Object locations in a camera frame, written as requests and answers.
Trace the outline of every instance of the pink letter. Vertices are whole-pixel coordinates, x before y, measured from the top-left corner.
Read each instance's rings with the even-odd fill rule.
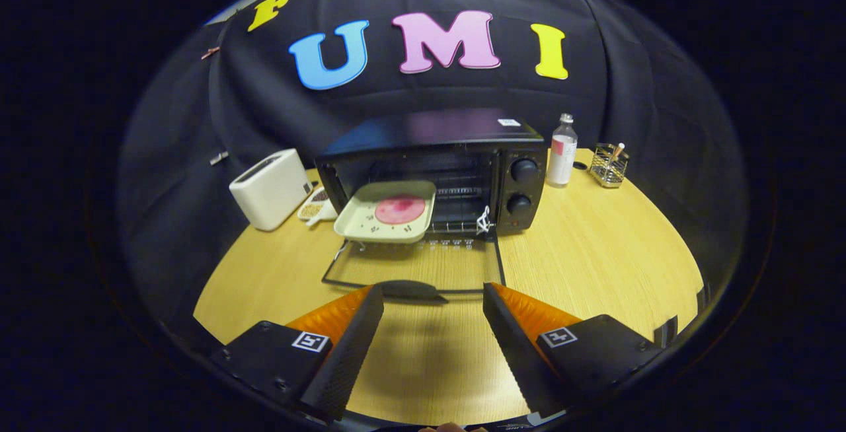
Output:
[[[493,69],[499,67],[499,59],[493,55],[490,45],[488,23],[493,19],[484,11],[461,11],[449,31],[444,31],[437,22],[424,13],[410,13],[394,17],[393,24],[403,30],[405,41],[405,62],[399,71],[406,74],[425,73],[432,68],[432,61],[426,59],[423,45],[444,67],[453,63],[460,44],[465,55],[459,64],[467,69]]]

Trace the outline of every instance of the pink food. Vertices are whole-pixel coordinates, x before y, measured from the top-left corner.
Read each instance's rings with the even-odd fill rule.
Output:
[[[420,217],[425,209],[423,198],[400,194],[381,200],[375,207],[375,218],[385,224],[405,224]]]

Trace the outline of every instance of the spice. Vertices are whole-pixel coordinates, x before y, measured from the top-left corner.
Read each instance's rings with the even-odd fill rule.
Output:
[[[303,217],[314,217],[320,212],[321,207],[323,206],[320,204],[306,204],[299,214]]]

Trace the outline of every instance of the black cloth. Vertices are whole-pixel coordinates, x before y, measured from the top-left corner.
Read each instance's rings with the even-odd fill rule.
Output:
[[[707,278],[722,279],[740,251],[746,188],[728,115],[701,70],[628,5],[289,0],[275,19],[247,32],[252,7],[191,36],[151,83],[127,131],[118,186],[122,242],[140,293],[166,324],[196,326],[187,315],[247,225],[227,188],[232,179],[288,147],[309,166],[363,120],[393,113],[496,106],[522,116],[547,140],[558,116],[572,113],[581,147],[626,143],[627,176],[668,216]],[[420,11],[449,28],[468,10],[493,14],[498,68],[462,68],[459,50],[451,67],[400,73],[404,43],[393,17]],[[324,65],[340,67],[346,52],[334,30],[360,19],[369,21],[363,73],[335,89],[305,88],[290,44],[323,32]],[[565,32],[566,80],[535,73],[540,47],[532,23]],[[224,151],[229,158],[209,164]]]

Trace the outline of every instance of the baking tray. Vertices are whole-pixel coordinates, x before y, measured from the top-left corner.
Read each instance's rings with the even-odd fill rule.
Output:
[[[435,183],[430,181],[372,182],[362,186],[335,221],[335,232],[359,242],[413,243],[423,238],[432,222]],[[423,198],[423,213],[406,224],[385,224],[375,218],[381,200],[402,194]]]

